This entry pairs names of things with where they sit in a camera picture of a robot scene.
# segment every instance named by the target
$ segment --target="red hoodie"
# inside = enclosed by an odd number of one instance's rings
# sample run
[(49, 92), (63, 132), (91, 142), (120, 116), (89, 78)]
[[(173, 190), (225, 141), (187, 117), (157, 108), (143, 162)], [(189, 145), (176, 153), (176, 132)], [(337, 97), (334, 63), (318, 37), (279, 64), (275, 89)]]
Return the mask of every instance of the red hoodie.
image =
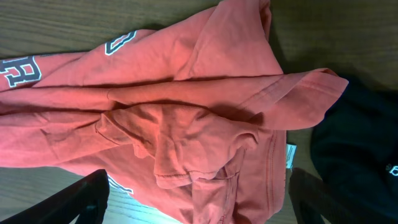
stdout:
[(227, 0), (89, 52), (0, 63), (0, 166), (106, 169), (183, 223), (264, 223), (283, 204), (285, 134), (347, 81), (283, 75), (269, 1)]

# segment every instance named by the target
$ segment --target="wrinkled fabric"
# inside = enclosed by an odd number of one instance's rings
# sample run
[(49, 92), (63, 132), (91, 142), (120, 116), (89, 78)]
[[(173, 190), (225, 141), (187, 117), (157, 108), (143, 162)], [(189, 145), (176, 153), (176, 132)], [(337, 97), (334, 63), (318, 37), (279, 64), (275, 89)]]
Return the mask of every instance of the wrinkled fabric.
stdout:
[(286, 130), (347, 85), (283, 75), (270, 23), (269, 1), (227, 0), (89, 52), (3, 60), (0, 166), (106, 169), (183, 223), (264, 223), (283, 204)]

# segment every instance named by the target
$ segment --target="wooden table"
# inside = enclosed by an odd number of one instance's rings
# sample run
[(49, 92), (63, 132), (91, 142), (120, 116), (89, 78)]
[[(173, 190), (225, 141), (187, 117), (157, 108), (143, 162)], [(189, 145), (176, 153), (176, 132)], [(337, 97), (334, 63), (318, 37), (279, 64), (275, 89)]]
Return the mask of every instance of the wooden table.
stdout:
[[(90, 50), (136, 29), (161, 29), (218, 0), (1, 0), (0, 58)], [(398, 90), (398, 1), (272, 1), (271, 47), (286, 73), (330, 67), (369, 86)], [(294, 165), (316, 174), (310, 129), (291, 131)], [(58, 168), (0, 169), (0, 220), (80, 177)], [(169, 220), (112, 190), (104, 223)], [(295, 223), (288, 195), (268, 223)]]

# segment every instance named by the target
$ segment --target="black object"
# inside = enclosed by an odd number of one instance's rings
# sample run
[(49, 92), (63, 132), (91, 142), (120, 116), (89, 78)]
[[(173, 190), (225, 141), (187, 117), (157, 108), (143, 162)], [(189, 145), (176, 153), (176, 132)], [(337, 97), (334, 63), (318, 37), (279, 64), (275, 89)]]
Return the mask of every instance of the black object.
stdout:
[(350, 200), (329, 188), (320, 179), (294, 168), (289, 182), (289, 195), (298, 224), (330, 223), (395, 223), (395, 220)]
[(104, 169), (97, 170), (48, 199), (0, 224), (100, 224), (108, 206), (109, 183)]
[(398, 223), (398, 95), (347, 79), (313, 130), (312, 162), (331, 189)]

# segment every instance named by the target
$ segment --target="seam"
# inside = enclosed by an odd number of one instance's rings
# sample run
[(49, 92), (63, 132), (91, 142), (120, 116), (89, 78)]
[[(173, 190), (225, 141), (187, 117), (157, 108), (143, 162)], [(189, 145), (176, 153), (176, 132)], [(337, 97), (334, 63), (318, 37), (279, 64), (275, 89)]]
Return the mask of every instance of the seam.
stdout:
[(272, 147), (272, 150), (271, 150), (271, 160), (270, 160), (270, 165), (271, 165), (271, 174), (270, 174), (270, 182), (271, 182), (271, 184), (270, 184), (270, 187), (271, 187), (271, 189), (270, 189), (270, 192), (271, 192), (271, 204), (270, 204), (270, 210), (272, 210), (272, 212), (274, 213), (274, 194), (273, 194), (273, 191), (274, 191), (274, 182), (272, 181), (272, 176), (273, 176), (273, 173), (274, 173), (274, 151), (275, 151), (275, 145), (276, 145), (276, 142), (277, 142), (277, 138), (278, 138), (278, 134), (277, 134), (277, 132), (275, 132), (275, 138), (274, 138), (274, 145), (273, 145), (273, 147)]
[[(270, 141), (269, 141), (269, 145), (268, 145), (269, 149), (271, 148), (271, 144), (272, 144), (272, 140), (273, 139), (274, 139), (274, 131), (272, 131), (272, 136), (271, 136)], [(267, 177), (266, 177), (267, 182), (271, 181), (269, 176), (270, 176), (270, 171), (267, 172)], [(267, 194), (267, 207), (270, 208), (271, 206), (270, 206), (270, 200), (269, 200), (270, 196), (269, 196), (269, 189), (268, 188), (266, 190), (266, 194)]]
[(314, 90), (322, 91), (324, 93), (327, 93), (329, 95), (339, 95), (342, 93), (342, 91), (336, 90), (330, 86), (322, 85), (316, 82), (308, 81), (308, 80), (301, 80), (301, 83), (299, 84), (301, 86), (307, 87), (307, 88), (312, 88)]
[(191, 170), (191, 171), (188, 171), (187, 174), (170, 174), (170, 175), (155, 174), (155, 175), (156, 175), (156, 176), (159, 176), (159, 177), (178, 177), (178, 176), (188, 176), (188, 175), (190, 175), (191, 172), (198, 172), (198, 173), (201, 173), (201, 174), (214, 174), (216, 171), (201, 172), (201, 171)]

